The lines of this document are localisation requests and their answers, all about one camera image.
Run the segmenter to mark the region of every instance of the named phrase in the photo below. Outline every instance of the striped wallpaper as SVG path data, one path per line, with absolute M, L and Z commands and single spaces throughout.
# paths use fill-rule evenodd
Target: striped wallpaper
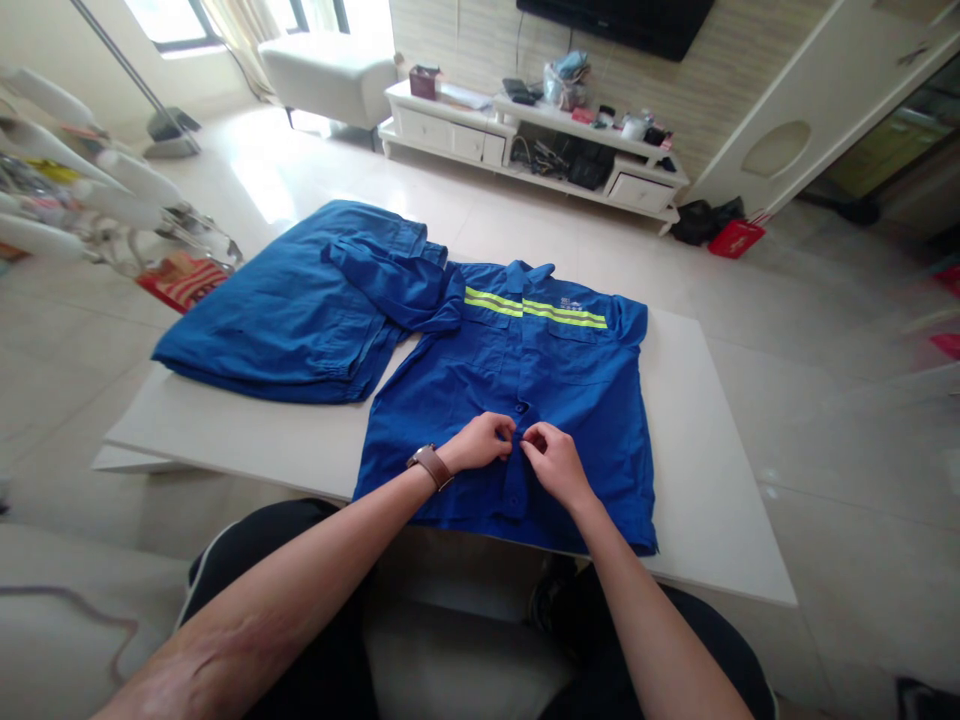
M 831 4 L 717 0 L 682 63 L 584 32 L 574 32 L 573 47 L 590 54 L 594 106 L 650 108 L 676 133 L 674 150 L 695 181 Z M 405 69 L 438 64 L 450 82 L 482 92 L 504 77 L 542 79 L 570 41 L 569 28 L 529 14 L 520 27 L 515 0 L 390 0 L 390 10 Z

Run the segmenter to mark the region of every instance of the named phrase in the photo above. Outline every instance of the television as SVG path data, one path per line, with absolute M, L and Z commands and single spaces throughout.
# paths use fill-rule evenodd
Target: television
M 517 9 L 680 62 L 713 0 L 517 0 Z

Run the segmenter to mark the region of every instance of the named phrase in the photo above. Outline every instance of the hand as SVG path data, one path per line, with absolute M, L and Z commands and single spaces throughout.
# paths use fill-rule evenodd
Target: hand
M 513 452 L 510 438 L 516 431 L 513 418 L 486 412 L 477 415 L 448 443 L 438 448 L 437 455 L 454 475 L 486 467 L 496 458 L 506 460 L 510 456 Z
M 596 499 L 583 472 L 573 438 L 550 423 L 531 425 L 523 434 L 520 447 L 530 459 L 537 479 L 567 511 Z

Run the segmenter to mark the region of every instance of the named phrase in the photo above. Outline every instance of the reflective stripe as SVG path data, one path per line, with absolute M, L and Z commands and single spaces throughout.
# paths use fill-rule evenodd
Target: reflective stripe
M 517 310 L 523 310 L 523 305 L 513 300 L 507 300 L 502 298 L 499 295 L 494 295 L 493 293 L 480 292 L 479 290 L 474 290 L 472 287 L 467 288 L 467 295 L 474 298 L 484 298 L 486 300 L 492 300 L 498 305 L 504 305 L 505 307 L 516 308 Z
M 492 300 L 487 300 L 486 298 L 474 298 L 467 296 L 463 299 L 463 302 L 465 302 L 467 305 L 485 307 L 487 310 L 503 313 L 504 315 L 509 315 L 510 317 L 523 317 L 523 310 L 515 310 L 514 308 L 504 307 L 502 305 L 498 305 Z
M 607 319 L 603 315 L 594 315 L 583 310 L 564 310 L 545 303 L 534 302 L 524 298 L 523 303 L 507 300 L 493 293 L 481 292 L 472 287 L 466 289 L 466 296 L 463 299 L 467 305 L 493 310 L 494 312 L 509 315 L 510 317 L 523 317 L 524 313 L 545 317 L 554 322 L 564 323 L 566 325 L 576 325 L 578 327 L 592 327 L 598 330 L 607 329 Z
M 550 310 L 557 315 L 568 315 L 570 317 L 582 317 L 589 318 L 590 320 L 596 320 L 597 322 L 602 322 L 606 324 L 607 319 L 603 315 L 594 315 L 593 313 L 588 313 L 584 310 L 566 310 L 564 308 L 554 307 L 553 305 L 547 305 L 546 303 L 538 303 L 533 300 L 523 299 L 524 305 L 532 305 L 535 308 L 540 308 L 541 310 Z
M 527 315 L 539 315 L 540 317 L 549 318 L 555 322 L 561 322 L 566 325 L 577 325 L 579 327 L 593 327 L 598 330 L 606 330 L 607 322 L 606 319 L 601 317 L 599 321 L 590 320 L 588 318 L 568 318 L 563 317 L 562 315 L 554 315 L 551 310 L 540 310 L 539 308 L 534 307 L 524 307 L 523 312 Z

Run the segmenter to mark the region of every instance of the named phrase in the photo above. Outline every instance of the watch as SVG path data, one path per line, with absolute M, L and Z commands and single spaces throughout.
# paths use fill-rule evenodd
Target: watch
M 430 477 L 433 478 L 433 482 L 436 483 L 437 492 L 440 492 L 453 480 L 453 474 L 443 460 L 440 459 L 440 456 L 437 455 L 436 449 L 436 443 L 424 445 L 407 460 L 407 467 L 411 468 L 418 464 L 423 465 L 424 469 L 430 473 Z

